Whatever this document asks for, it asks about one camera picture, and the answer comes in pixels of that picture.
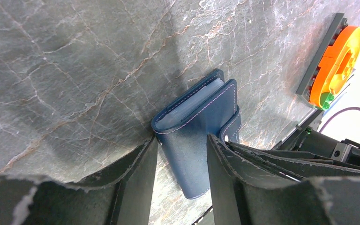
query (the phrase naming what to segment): purple cable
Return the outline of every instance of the purple cable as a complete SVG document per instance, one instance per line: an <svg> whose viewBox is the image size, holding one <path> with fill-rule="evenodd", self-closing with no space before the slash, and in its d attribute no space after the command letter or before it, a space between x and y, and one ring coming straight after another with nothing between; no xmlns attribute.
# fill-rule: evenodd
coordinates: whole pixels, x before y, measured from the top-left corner
<svg viewBox="0 0 360 225"><path fill-rule="evenodd" d="M346 111L349 111L349 110L357 110L357 111L360 111L360 107L348 107L348 108L342 109L342 110L340 110L339 112L335 113L333 116L331 116L331 117L329 118L328 121L326 121L326 122L324 123L324 125L322 126L322 128L319 130L319 133L322 132L322 131L325 129L325 127L329 124L329 122L330 122L333 118L335 118L337 115L339 115L339 114L341 114L341 113L344 113L344 112L346 112Z"/></svg>

